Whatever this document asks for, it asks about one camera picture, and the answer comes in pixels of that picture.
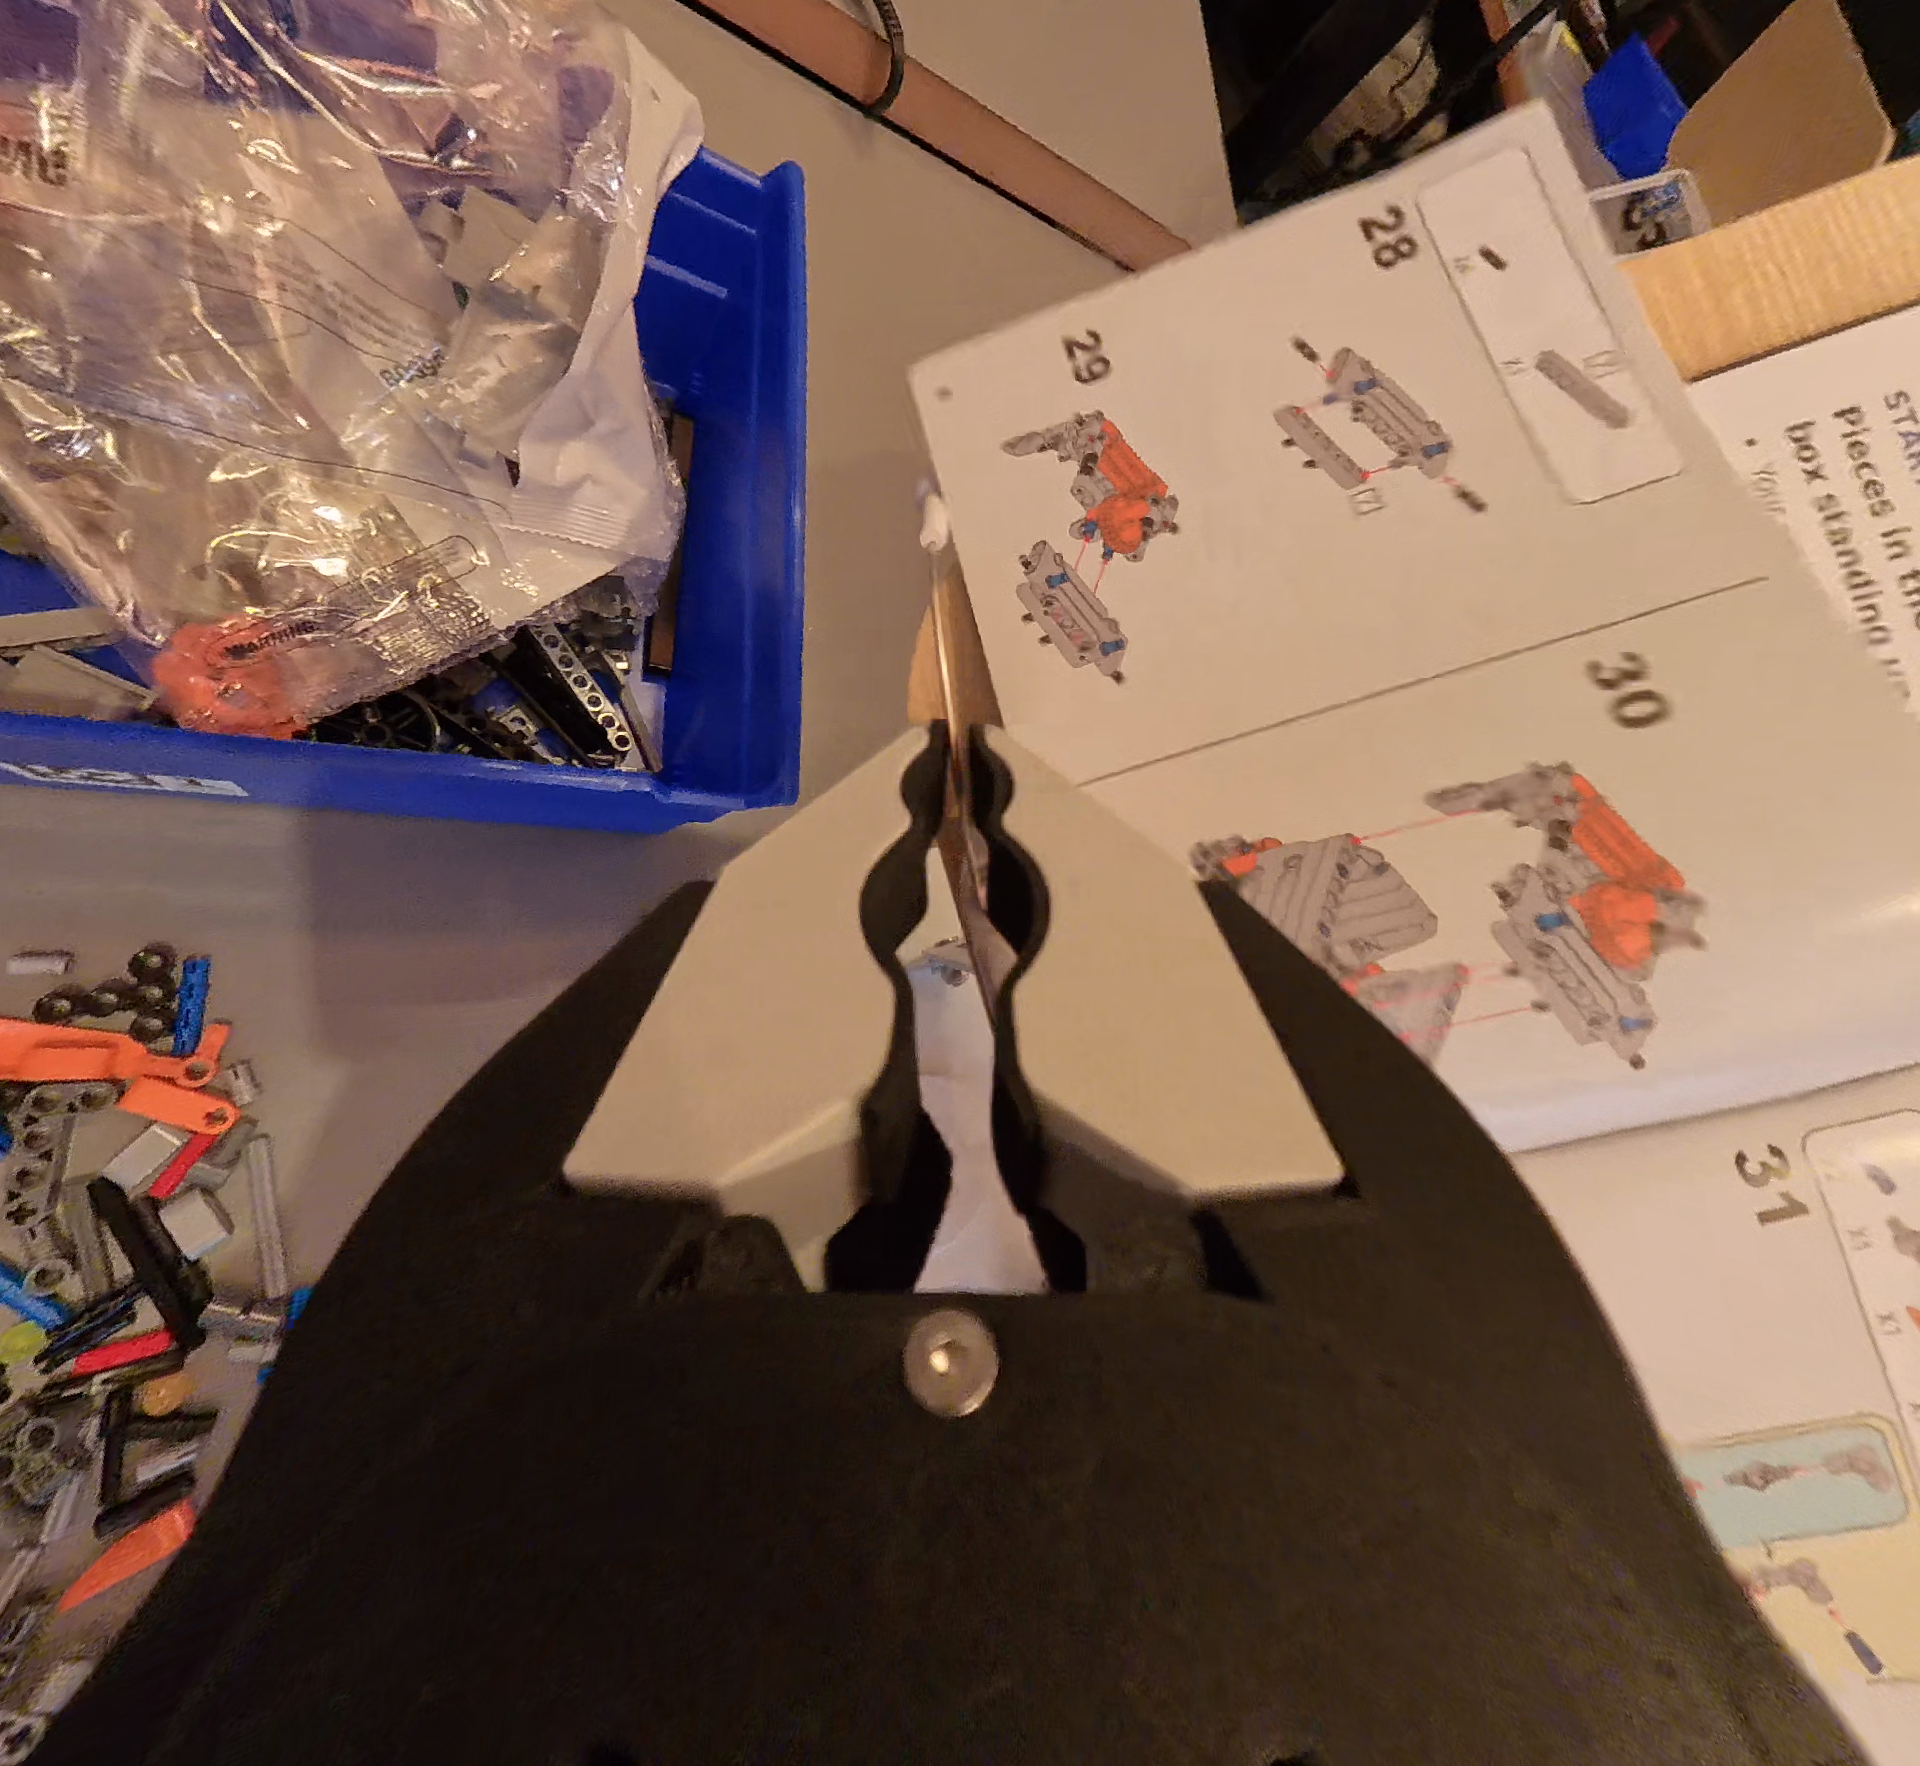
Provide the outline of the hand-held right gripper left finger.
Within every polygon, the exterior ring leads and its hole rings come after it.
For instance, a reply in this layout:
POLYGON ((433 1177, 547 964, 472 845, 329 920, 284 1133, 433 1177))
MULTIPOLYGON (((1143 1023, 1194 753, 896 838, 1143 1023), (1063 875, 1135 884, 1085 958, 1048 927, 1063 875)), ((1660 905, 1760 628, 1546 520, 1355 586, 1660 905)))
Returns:
POLYGON ((765 1218, 804 1281, 923 1274, 952 1159, 899 958, 949 764, 949 729, 911 729, 718 875, 565 1153, 574 1190, 765 1218))

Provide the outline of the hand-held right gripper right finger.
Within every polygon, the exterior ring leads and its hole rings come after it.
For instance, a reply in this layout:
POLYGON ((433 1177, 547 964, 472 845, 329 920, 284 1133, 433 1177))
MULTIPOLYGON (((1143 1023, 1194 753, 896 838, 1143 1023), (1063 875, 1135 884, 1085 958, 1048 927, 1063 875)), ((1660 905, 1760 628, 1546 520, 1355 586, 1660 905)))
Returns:
POLYGON ((1189 866, 1001 727, 968 733, 992 1152, 1048 1281, 1203 1281, 1204 1221, 1344 1162, 1189 866))

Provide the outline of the instruction booklet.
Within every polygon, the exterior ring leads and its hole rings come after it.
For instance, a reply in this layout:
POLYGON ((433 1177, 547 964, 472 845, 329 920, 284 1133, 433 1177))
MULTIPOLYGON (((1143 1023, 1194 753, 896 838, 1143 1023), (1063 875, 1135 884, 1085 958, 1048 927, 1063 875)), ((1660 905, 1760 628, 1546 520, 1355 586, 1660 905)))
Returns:
POLYGON ((910 386, 1005 724, 1438 1071, 1916 1762, 1916 724, 1551 115, 910 386))

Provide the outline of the blue storage bin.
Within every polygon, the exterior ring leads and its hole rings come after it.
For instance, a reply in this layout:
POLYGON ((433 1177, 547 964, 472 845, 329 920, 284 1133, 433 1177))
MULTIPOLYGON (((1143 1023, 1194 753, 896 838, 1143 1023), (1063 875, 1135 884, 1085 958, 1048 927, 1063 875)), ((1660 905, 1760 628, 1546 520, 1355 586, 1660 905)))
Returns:
POLYGON ((5 716, 6 790, 660 834, 794 804, 804 750, 804 171, 702 149, 661 198, 636 287, 660 403, 692 421, 663 769, 219 739, 5 716))

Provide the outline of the pile of plastic building pieces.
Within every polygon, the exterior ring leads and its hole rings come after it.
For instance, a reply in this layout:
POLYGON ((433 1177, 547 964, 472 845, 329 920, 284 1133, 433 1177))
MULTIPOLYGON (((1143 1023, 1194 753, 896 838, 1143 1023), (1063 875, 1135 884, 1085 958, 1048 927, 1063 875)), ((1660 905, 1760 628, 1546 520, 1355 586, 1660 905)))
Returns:
POLYGON ((177 1560, 301 1315, 212 960, 5 951, 3 1714, 22 1755, 177 1560))

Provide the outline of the clear plastic bags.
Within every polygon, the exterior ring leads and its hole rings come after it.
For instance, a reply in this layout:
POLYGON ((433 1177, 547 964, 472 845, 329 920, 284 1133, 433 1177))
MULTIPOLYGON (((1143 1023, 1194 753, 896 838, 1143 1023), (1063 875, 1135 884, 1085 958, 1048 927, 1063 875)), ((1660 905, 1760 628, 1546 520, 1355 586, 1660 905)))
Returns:
POLYGON ((598 0, 3 0, 5 515, 137 675, 236 612, 369 620, 360 506, 454 566, 479 644, 673 561, 636 343, 694 93, 598 0))

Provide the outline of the open cardboard box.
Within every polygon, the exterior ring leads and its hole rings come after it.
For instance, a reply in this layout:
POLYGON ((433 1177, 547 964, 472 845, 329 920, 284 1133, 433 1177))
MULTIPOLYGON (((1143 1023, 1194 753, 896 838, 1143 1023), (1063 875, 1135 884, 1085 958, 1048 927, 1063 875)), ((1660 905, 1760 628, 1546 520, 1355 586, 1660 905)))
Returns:
POLYGON ((1689 112, 1670 160, 1704 234, 1625 263, 1655 338, 1694 382, 1918 300, 1918 165, 1834 0, 1796 0, 1689 112))

